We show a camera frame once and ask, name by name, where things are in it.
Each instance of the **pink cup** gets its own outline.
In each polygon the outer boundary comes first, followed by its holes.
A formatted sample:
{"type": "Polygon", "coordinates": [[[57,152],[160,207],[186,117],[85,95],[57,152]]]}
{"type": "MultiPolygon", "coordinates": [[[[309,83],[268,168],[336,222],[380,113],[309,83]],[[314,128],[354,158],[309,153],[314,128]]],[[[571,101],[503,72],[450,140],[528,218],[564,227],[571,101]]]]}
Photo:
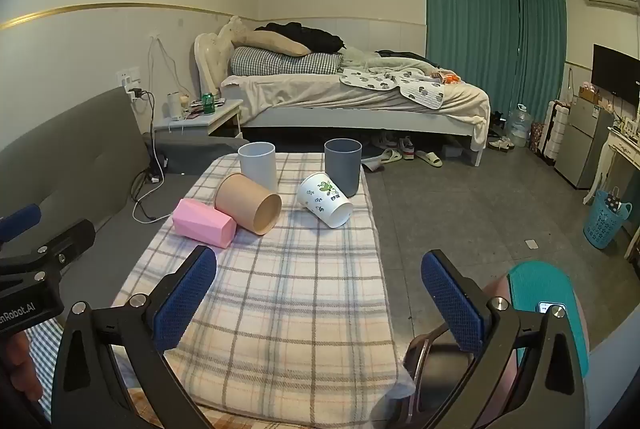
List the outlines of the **pink cup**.
{"type": "Polygon", "coordinates": [[[236,235],[236,222],[224,212],[192,198],[183,198],[175,207],[174,229],[207,245],[226,249],[236,235]]]}

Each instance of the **silver refrigerator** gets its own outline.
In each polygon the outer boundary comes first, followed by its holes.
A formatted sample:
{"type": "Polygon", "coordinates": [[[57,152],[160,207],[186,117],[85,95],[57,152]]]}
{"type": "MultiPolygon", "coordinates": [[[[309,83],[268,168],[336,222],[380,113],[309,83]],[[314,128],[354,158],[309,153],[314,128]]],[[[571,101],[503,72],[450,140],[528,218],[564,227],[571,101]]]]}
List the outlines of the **silver refrigerator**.
{"type": "Polygon", "coordinates": [[[556,171],[576,189],[589,189],[598,169],[600,151],[613,125],[613,115],[577,97],[569,112],[556,171]]]}

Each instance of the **curtain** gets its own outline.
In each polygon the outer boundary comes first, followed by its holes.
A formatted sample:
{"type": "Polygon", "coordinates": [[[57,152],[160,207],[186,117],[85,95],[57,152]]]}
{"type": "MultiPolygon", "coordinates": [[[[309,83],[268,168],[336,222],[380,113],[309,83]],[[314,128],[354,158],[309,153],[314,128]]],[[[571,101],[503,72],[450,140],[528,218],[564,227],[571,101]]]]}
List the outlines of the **curtain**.
{"type": "Polygon", "coordinates": [[[518,62],[518,0],[427,0],[427,57],[508,112],[518,62]]]}
{"type": "Polygon", "coordinates": [[[520,0],[520,54],[513,105],[526,105],[535,122],[545,120],[549,101],[558,97],[565,55],[565,1],[520,0]]]}

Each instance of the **human hand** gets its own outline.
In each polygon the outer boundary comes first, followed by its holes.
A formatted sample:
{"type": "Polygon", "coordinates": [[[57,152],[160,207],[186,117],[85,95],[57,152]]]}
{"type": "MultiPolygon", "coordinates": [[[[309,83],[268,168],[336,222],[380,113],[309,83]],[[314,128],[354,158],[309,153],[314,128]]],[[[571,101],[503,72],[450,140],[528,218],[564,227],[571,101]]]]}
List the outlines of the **human hand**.
{"type": "Polygon", "coordinates": [[[24,332],[16,333],[6,343],[6,357],[15,366],[11,372],[11,383],[31,401],[42,397],[42,385],[29,353],[29,339],[24,332]]]}

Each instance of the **smartphone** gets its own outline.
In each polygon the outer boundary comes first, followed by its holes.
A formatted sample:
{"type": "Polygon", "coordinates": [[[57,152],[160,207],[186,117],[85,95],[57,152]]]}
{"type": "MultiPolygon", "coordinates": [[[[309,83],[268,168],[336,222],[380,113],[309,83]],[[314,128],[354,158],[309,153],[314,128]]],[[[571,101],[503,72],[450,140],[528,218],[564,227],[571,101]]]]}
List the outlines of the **smartphone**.
{"type": "Polygon", "coordinates": [[[538,303],[538,311],[541,314],[545,314],[546,311],[549,310],[549,308],[551,308],[551,306],[553,306],[554,304],[558,306],[562,306],[562,308],[564,308],[564,311],[566,311],[566,306],[562,303],[545,303],[545,302],[538,303]]]}

